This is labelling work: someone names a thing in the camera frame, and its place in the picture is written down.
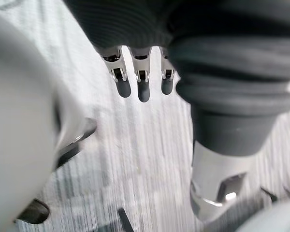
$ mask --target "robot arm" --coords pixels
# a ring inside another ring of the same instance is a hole
[[[172,91],[176,69],[176,90],[191,104],[193,211],[205,221],[219,217],[240,194],[277,116],[290,110],[290,0],[65,2],[104,60],[101,51],[133,48],[143,102],[150,47],[162,47],[162,92]],[[106,65],[128,97],[122,57]]]

